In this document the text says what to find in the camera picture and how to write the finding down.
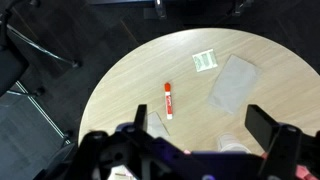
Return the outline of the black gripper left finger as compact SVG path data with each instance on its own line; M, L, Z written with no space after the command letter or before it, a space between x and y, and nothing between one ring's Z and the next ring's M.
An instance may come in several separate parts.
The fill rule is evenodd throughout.
M136 129L145 131L147 129L147 105L141 104L136 111L134 126Z

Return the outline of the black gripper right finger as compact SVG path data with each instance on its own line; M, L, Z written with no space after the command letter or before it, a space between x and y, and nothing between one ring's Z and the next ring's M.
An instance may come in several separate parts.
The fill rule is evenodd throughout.
M258 105L250 104L247 106L245 127L262 149L267 151L280 125Z

